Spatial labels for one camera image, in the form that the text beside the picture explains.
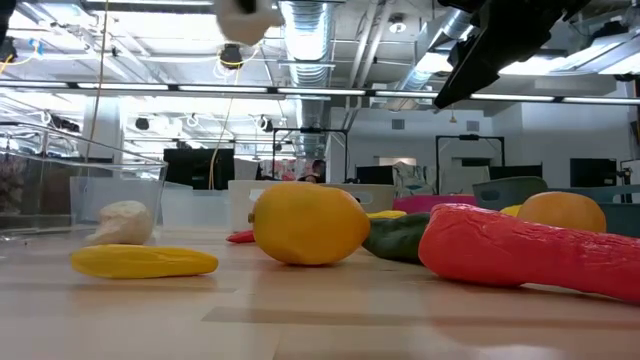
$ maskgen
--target orange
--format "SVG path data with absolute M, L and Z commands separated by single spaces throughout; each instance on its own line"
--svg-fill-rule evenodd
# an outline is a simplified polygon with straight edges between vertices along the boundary
M 324 265 L 346 258 L 362 245 L 371 226 L 349 193 L 303 182 L 265 190 L 250 221 L 256 243 L 267 255 L 296 265 Z
M 607 220 L 592 199 L 565 192 L 546 192 L 527 199 L 518 218 L 567 229 L 606 232 Z

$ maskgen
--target person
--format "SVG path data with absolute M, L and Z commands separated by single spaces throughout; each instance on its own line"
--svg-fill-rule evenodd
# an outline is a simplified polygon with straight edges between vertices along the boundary
M 325 168 L 326 163 L 324 160 L 314 160 L 311 165 L 312 173 L 309 175 L 305 175 L 298 179 L 298 181 L 306 181 L 314 184 L 323 184 L 325 182 Z

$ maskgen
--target ventilation pipe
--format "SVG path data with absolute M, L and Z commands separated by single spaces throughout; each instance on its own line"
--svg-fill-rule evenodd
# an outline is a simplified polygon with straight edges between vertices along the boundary
M 435 26 L 425 26 L 419 35 L 416 50 L 416 64 L 409 70 L 405 78 L 398 83 L 397 90 L 419 91 L 421 90 L 433 75 L 429 71 L 434 67 L 434 55 L 431 52 L 438 46 L 442 46 L 448 42 L 459 39 L 465 31 L 469 29 L 471 22 L 471 14 L 462 10 L 452 9 L 445 15 Z
M 285 44 L 289 60 L 291 80 L 296 87 L 329 86 L 329 67 L 320 62 L 329 60 L 331 20 L 333 7 L 327 3 L 289 1 L 280 4 L 285 18 Z M 325 102 L 296 100 L 296 118 L 299 127 L 329 127 L 329 114 L 325 114 Z M 316 156 L 317 137 L 301 136 L 302 151 L 306 156 Z

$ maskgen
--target pink object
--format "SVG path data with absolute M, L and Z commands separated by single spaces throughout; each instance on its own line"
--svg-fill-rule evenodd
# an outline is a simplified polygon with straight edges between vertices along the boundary
M 476 205 L 472 195 L 413 195 L 393 201 L 393 210 L 404 211 L 407 214 L 431 212 L 439 204 L 468 204 Z

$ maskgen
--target red pepper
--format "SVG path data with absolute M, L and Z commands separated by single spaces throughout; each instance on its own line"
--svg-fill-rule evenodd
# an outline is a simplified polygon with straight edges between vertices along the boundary
M 235 233 L 227 238 L 227 241 L 235 244 L 252 243 L 256 240 L 253 238 L 253 230 Z
M 640 303 L 640 239 L 443 204 L 434 207 L 418 254 L 431 271 L 452 280 L 554 285 Z

